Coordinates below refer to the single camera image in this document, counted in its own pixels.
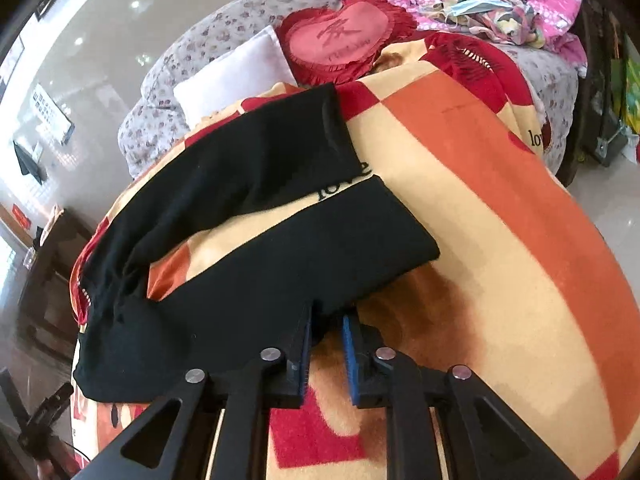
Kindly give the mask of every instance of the metal screw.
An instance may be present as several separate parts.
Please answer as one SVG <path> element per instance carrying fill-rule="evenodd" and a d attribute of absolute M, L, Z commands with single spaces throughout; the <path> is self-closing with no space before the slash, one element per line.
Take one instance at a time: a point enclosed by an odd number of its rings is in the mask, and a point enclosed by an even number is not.
<path fill-rule="evenodd" d="M 391 361 L 391 359 L 396 357 L 396 351 L 388 346 L 381 346 L 376 350 L 376 357 L 383 361 Z"/>
<path fill-rule="evenodd" d="M 194 368 L 193 370 L 189 370 L 184 378 L 187 379 L 188 383 L 198 384 L 205 377 L 204 370 L 200 370 L 199 368 Z"/>
<path fill-rule="evenodd" d="M 465 365 L 455 365 L 453 370 L 451 370 L 451 373 L 455 378 L 460 379 L 461 381 L 467 380 L 473 374 L 471 368 Z"/>
<path fill-rule="evenodd" d="M 282 352 L 277 348 L 265 348 L 262 352 L 260 352 L 260 357 L 263 361 L 275 361 L 279 359 L 282 355 Z"/>

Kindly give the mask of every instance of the orange checkered blanket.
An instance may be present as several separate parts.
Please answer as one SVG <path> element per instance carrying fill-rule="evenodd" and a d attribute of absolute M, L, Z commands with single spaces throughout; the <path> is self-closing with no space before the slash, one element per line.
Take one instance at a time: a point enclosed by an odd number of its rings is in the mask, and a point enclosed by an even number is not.
<path fill-rule="evenodd" d="M 527 145 L 535 112 L 506 91 L 492 111 L 424 58 L 425 41 L 387 47 L 398 66 L 337 87 L 360 160 L 442 254 L 361 300 L 360 318 L 420 365 L 469 365 L 580 478 L 613 479 L 640 440 L 631 290 L 597 229 Z M 279 84 L 208 118 L 123 192 L 74 267 L 77 313 L 82 258 L 135 193 L 220 121 L 295 91 Z M 193 235 L 152 266 L 148 297 L 171 293 L 317 200 Z M 273 411 L 270 479 L 386 477 L 385 413 L 351 406 L 342 359 L 338 335 L 328 334 L 312 353 L 304 407 Z M 74 444 L 97 454 L 143 409 L 96 403 L 76 388 Z"/>

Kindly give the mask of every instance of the face mask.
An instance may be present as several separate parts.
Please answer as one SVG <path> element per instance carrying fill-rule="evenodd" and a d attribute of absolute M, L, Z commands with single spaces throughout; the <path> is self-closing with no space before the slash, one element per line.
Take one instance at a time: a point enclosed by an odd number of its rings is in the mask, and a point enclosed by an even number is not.
<path fill-rule="evenodd" d="M 463 14 L 475 14 L 488 12 L 495 9 L 513 9 L 513 5 L 502 0 L 465 0 L 446 9 L 447 16 L 462 16 Z"/>

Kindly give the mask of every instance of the wooden furniture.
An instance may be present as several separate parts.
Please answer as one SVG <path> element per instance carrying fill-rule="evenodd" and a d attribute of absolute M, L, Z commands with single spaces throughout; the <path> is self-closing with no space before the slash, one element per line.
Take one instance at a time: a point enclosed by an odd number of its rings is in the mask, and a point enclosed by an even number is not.
<path fill-rule="evenodd" d="M 14 216 L 0 205 L 0 221 L 4 222 L 4 225 L 9 231 L 14 234 L 18 240 L 21 241 L 26 247 L 31 247 L 31 236 L 25 229 L 18 223 Z"/>
<path fill-rule="evenodd" d="M 68 282 L 73 261 L 91 236 L 71 211 L 63 211 L 36 254 L 18 302 L 18 339 L 66 365 L 78 338 Z M 65 347 L 70 352 L 61 351 Z"/>

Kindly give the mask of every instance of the heart-shaped cushion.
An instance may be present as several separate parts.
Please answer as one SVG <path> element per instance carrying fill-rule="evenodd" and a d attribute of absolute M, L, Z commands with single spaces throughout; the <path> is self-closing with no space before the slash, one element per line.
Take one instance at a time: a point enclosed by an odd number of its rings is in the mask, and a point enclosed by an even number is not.
<path fill-rule="evenodd" d="M 387 0 L 344 0 L 338 11 L 294 12 L 276 32 L 297 82 L 318 85 L 363 76 L 385 46 L 410 36 L 416 25 Z"/>

